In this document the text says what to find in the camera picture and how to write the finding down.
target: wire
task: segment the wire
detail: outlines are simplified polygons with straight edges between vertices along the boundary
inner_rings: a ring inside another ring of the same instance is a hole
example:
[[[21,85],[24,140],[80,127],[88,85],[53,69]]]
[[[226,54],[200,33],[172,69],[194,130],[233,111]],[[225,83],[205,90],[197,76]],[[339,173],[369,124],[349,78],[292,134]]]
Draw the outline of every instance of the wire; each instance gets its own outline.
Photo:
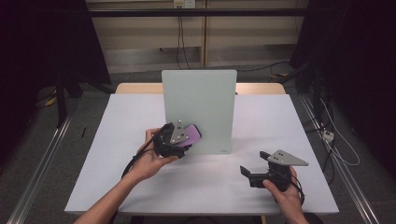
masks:
[[[268,83],[271,82],[271,80],[272,80],[272,75],[273,75],[273,72],[272,72],[272,65],[271,65],[271,66],[270,66],[270,78],[268,79]]]
[[[153,148],[151,149],[147,149],[146,148],[149,146],[149,144],[152,143],[152,141],[154,140],[154,138],[158,135],[158,133],[160,133],[165,126],[162,126],[161,129],[156,132],[154,135],[152,135],[152,137],[147,141],[147,143],[145,145],[142,146],[142,148],[137,151],[136,155],[134,155],[131,159],[131,161],[128,163],[128,165],[125,167],[124,171],[122,172],[122,176],[121,179],[124,178],[124,176],[126,174],[128,174],[128,172],[131,170],[131,167],[134,165],[135,162],[137,162],[146,152],[154,150]],[[113,216],[111,217],[109,223],[114,223],[114,220],[116,219],[116,216],[118,214],[119,210],[117,209],[117,211],[114,212]]]
[[[291,175],[291,177],[293,177],[293,178],[297,181],[297,184],[298,184],[298,185],[295,184],[293,181],[289,180],[287,177],[285,177],[284,175],[282,175],[279,171],[277,171],[277,170],[275,170],[275,169],[272,169],[271,172],[274,172],[274,173],[276,173],[277,175],[280,175],[282,178],[286,179],[290,184],[292,184],[292,185],[299,191],[299,193],[300,193],[300,202],[301,202],[301,205],[303,205],[303,203],[304,203],[304,201],[305,201],[305,195],[304,195],[304,193],[303,193],[303,187],[301,186],[301,183],[300,183],[300,181],[297,179],[297,177],[294,176],[294,175]]]
[[[237,70],[237,71],[238,71],[238,72],[253,72],[253,71],[259,71],[259,70],[262,70],[262,69],[265,69],[265,68],[269,68],[269,67],[272,67],[272,66],[277,65],[277,64],[280,64],[280,63],[289,63],[289,62],[286,62],[286,61],[284,61],[284,62],[278,62],[278,63],[273,63],[273,64],[270,64],[270,65],[266,65],[266,66],[260,67],[260,68],[247,69],[247,70]]]
[[[178,17],[178,35],[177,35],[177,53],[176,53],[176,61],[177,61],[177,66],[179,69],[182,69],[180,67],[180,63],[178,62],[178,49],[180,48],[180,17]]]
[[[184,46],[183,20],[181,19],[181,17],[178,17],[178,38],[177,38],[177,55],[176,55],[176,59],[177,59],[177,66],[178,66],[178,68],[179,68],[179,69],[183,69],[183,68],[181,68],[180,63],[179,63],[179,61],[178,61],[178,51],[179,51],[179,49],[180,49],[180,38],[181,38],[181,43],[182,43],[182,46],[183,46],[184,59],[185,59],[185,61],[186,61],[187,67],[188,67],[189,69],[191,69],[191,68],[190,68],[190,65],[189,65],[189,62],[188,62],[188,60],[187,60],[186,48],[185,48],[185,46]]]
[[[348,7],[349,7],[349,3],[350,3],[350,0],[348,0],[348,1],[346,2],[346,8],[345,8],[345,10],[344,10],[343,17],[341,18],[340,24],[339,24],[339,26],[338,26],[337,33],[336,33],[335,38],[334,38],[334,43],[338,40],[338,37],[340,36],[341,29],[342,29],[342,27],[343,27],[343,23],[344,23],[346,14],[347,14],[347,9],[348,9]]]
[[[330,181],[329,182],[327,182],[327,184],[328,185],[330,185],[333,181],[334,181],[334,178],[335,178],[335,171],[334,171],[334,163],[332,162],[332,160],[331,160],[331,155],[332,155],[332,151],[330,150],[330,151],[327,151],[326,150],[326,160],[324,161],[324,163],[323,163],[323,166],[322,166],[322,168],[321,168],[321,170],[322,170],[322,173],[323,174],[326,174],[326,172],[325,172],[325,170],[326,170],[326,166],[327,166],[327,162],[328,161],[330,161],[330,163],[332,164],[332,176],[330,177]]]
[[[297,26],[297,16],[294,17],[294,25],[295,25],[295,28],[296,28],[297,37],[299,37],[300,36],[300,32],[298,31],[298,26]]]
[[[317,119],[317,118],[312,118],[312,119],[310,119],[310,120],[307,120],[307,121],[301,123],[301,125],[303,125],[303,127],[305,127],[305,126],[308,125],[309,123],[313,122],[315,119]]]
[[[187,67],[191,69],[189,65],[189,61],[187,60],[186,48],[184,47],[183,20],[181,19],[181,17],[180,17],[180,27],[181,27],[181,43],[183,44],[184,59],[186,60]]]
[[[323,141],[325,141],[325,142],[329,145],[330,150],[331,150],[331,151],[334,153],[334,155],[335,155],[338,159],[340,159],[343,163],[348,164],[348,165],[351,165],[351,166],[357,166],[357,165],[359,165],[359,164],[361,163],[361,158],[359,157],[358,153],[357,153],[356,150],[353,148],[353,146],[349,144],[349,142],[345,139],[345,137],[338,131],[338,129],[335,127],[335,124],[334,124],[334,122],[332,121],[332,118],[331,118],[331,114],[330,114],[330,112],[329,112],[329,109],[327,108],[326,104],[323,102],[322,99],[320,99],[320,101],[323,103],[324,108],[325,108],[327,114],[329,115],[330,122],[332,123],[332,126],[334,127],[335,131],[336,131],[338,134],[340,134],[341,138],[349,145],[349,147],[352,149],[353,153],[356,155],[356,158],[358,159],[358,161],[357,161],[356,163],[351,163],[351,162],[345,161],[345,160],[341,157],[341,155],[340,155],[339,153],[337,153],[336,151],[334,151],[334,149],[332,148],[332,146],[330,146],[330,144],[329,144],[329,142],[328,142],[327,140],[323,140]]]
[[[329,124],[331,124],[330,121],[328,121],[325,125],[323,125],[323,124],[320,123],[320,124],[319,124],[320,127],[316,128],[316,129],[307,130],[307,131],[305,131],[305,133],[312,133],[312,132],[322,131],[322,130],[325,129],[327,126],[329,126]]]

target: finger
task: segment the finger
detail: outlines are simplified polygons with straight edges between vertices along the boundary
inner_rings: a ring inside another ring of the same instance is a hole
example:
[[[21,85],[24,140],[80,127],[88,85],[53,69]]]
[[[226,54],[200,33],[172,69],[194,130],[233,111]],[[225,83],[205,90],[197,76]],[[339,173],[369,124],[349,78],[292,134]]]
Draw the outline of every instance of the finger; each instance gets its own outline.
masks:
[[[262,181],[262,184],[268,189],[268,191],[270,191],[274,195],[274,197],[278,202],[282,197],[284,197],[282,192],[276,187],[276,185],[273,182],[266,179]]]
[[[151,139],[152,135],[157,133],[159,130],[159,128],[146,130],[146,142],[148,142]]]

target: hand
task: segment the hand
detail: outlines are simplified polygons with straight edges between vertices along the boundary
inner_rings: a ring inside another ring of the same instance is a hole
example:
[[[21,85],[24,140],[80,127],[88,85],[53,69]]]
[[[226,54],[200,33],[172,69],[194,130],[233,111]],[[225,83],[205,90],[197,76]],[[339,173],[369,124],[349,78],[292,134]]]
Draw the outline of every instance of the hand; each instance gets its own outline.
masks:
[[[290,167],[290,170],[291,174],[294,177],[297,177],[297,173],[292,167]],[[291,179],[294,184],[297,184],[297,180],[294,177]],[[308,223],[303,214],[303,209],[300,202],[300,194],[297,188],[290,185],[286,191],[281,192],[274,183],[267,179],[262,181],[262,183],[276,198],[280,211],[289,224]]]
[[[157,133],[159,130],[160,129],[147,130],[145,144],[151,139],[152,135]],[[176,161],[178,159],[177,156],[160,158],[159,155],[155,153],[154,144],[152,142],[148,145],[148,147],[145,150],[147,152],[145,152],[143,156],[136,161],[136,163],[128,173],[128,174],[137,175],[140,180],[148,179],[154,176],[165,164],[168,164],[172,161]]]

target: mounting plate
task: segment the mounting plate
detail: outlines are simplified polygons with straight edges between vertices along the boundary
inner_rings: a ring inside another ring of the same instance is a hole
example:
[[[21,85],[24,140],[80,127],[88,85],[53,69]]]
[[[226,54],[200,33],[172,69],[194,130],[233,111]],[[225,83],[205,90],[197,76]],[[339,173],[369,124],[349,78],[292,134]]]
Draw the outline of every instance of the mounting plate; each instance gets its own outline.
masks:
[[[180,142],[184,142],[187,139],[189,139],[189,136],[186,135],[183,124],[181,123],[181,120],[178,121],[178,123],[174,123],[175,129],[172,133],[171,137],[171,144],[177,144]]]
[[[294,165],[294,166],[307,166],[308,162],[303,161],[283,150],[278,150],[267,159],[270,162],[279,165]]]

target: black curtain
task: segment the black curtain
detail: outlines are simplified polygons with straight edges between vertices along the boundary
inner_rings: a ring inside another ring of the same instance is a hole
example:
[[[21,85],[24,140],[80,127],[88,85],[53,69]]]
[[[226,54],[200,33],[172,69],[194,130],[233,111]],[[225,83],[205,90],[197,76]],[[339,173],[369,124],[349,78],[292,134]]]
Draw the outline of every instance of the black curtain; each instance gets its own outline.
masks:
[[[91,17],[71,10],[88,11],[84,0],[0,0],[0,161],[25,130],[38,91],[59,73],[110,83]]]
[[[396,8],[390,1],[368,0],[346,0],[337,6],[342,14],[332,43],[319,55],[318,69],[358,135],[396,176]],[[324,34],[319,26],[326,24],[329,21],[323,18],[304,21],[291,64],[298,67],[306,58],[318,56],[313,53],[317,46],[312,35]]]

